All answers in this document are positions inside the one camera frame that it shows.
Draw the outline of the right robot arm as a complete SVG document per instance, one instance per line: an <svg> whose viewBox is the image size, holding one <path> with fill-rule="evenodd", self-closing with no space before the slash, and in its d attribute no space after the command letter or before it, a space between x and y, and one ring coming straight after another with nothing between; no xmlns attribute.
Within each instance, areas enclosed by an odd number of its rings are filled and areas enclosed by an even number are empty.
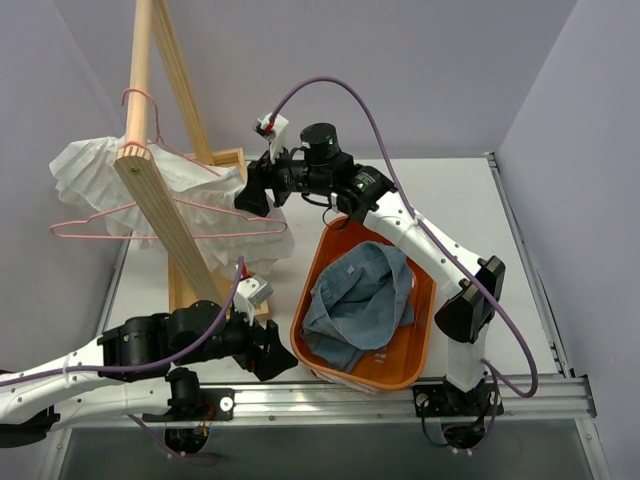
<svg viewBox="0 0 640 480"><path fill-rule="evenodd" d="M446 301L435 313L447 337L444 400L459 415L482 412L492 401L486 382L488 325L502 293L505 264L470 252L429 223L403 200L399 185L380 170L355 162L344 152L335 127L315 123L300 135L302 159L285 146L286 119L258 120L255 131L267 151L248 167L248 180L237 205L260 216L283 205L290 194L319 196L319 205L379 235L430 275Z"/></svg>

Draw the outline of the pink wire hanger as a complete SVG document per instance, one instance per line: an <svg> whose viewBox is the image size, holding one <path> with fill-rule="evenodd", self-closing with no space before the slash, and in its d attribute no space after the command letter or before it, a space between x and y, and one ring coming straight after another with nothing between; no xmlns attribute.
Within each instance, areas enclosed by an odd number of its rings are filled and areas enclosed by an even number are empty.
<svg viewBox="0 0 640 480"><path fill-rule="evenodd" d="M194 210L198 215L213 215L213 221L205 222L206 227L199 231L197 221L189 222L181 212L180 206ZM81 228L92 222L105 218L127 228L130 234L88 234L70 233L69 229ZM259 217L239 210L224 209L213 205L173 199L173 204L164 202L159 207L144 209L137 203L129 203L120 207L99 211L84 219L54 223L49 232L63 239L126 239L134 240L166 240L180 236L193 240L241 238L249 236L278 235L288 230L285 220Z"/></svg>
<svg viewBox="0 0 640 480"><path fill-rule="evenodd" d="M218 173L216 170L214 170L212 167L197 162L196 159L193 156L187 156L185 153L183 153L180 150L174 148L173 146L171 146L169 143L167 143L165 141L165 139L163 138L163 135L162 135L161 125L160 125L159 108L158 108L157 102L154 100L154 98L149 93L147 93L144 90L138 89L138 88L128 87L122 93L122 97L121 97L121 105L122 106L124 106L126 103L129 102L129 97L130 97L131 93L142 95L147 101L149 101L152 104L153 111L154 111L155 138L152 141L147 141L145 144L142 144L142 143L136 142L136 141L132 141L132 140L128 140L128 141L126 141L124 143L125 146L135 145L135 146L139 146L139 147L142 147L144 149L147 149L148 146L152 145L152 144L160 145L160 146L164 147L169 153L171 153L171 154L173 154L175 156L178 156L178 157L190 162L191 164L196 165L197 167L207 171L208 173L214 175L215 177L220 177L221 176L221 174Z"/></svg>

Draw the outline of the pink wire hanger front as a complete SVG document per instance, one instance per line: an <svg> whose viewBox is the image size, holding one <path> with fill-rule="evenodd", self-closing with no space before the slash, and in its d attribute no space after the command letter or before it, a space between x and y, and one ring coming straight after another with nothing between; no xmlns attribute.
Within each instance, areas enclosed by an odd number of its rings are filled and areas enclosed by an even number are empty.
<svg viewBox="0 0 640 480"><path fill-rule="evenodd" d="M213 215L213 221L205 222L206 227L199 231L197 221L189 222L181 212L180 206L194 210L198 215ZM92 222L105 218L127 228L130 234L88 234L70 233L69 229L81 228ZM259 217L239 210L224 209L213 205L173 199L173 204L164 202L159 207L144 209L137 203L129 203L120 207L99 211L84 219L54 223L49 232L63 239L126 239L134 240L166 240L180 236L193 240L241 238L249 236L278 235L288 230L285 220Z"/></svg>

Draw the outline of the white pleated skirt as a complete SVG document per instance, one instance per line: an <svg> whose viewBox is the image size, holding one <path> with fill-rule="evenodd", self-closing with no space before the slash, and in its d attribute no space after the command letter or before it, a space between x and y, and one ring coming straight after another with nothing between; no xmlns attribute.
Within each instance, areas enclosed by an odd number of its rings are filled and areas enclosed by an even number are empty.
<svg viewBox="0 0 640 480"><path fill-rule="evenodd" d="M59 199L91 208L107 237L131 237L143 248L159 248L160 240L115 170L123 144L116 137L70 143L49 164ZM276 261L293 254L293 234L280 209L251 214L235 206L246 185L238 168L199 166L157 145L150 152L208 269L229 271L242 257L249 270L266 275Z"/></svg>

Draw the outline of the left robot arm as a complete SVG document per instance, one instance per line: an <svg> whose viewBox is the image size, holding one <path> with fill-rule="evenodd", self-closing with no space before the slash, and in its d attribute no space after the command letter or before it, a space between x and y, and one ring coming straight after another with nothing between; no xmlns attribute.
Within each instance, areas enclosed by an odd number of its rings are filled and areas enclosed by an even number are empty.
<svg viewBox="0 0 640 480"><path fill-rule="evenodd" d="M136 316L85 346L38 367L1 375L1 445L16 448L90 416L137 415L154 422L226 415L189 365L232 358L259 381L295 367L277 324L260 325L256 306L273 290L243 264L227 299Z"/></svg>

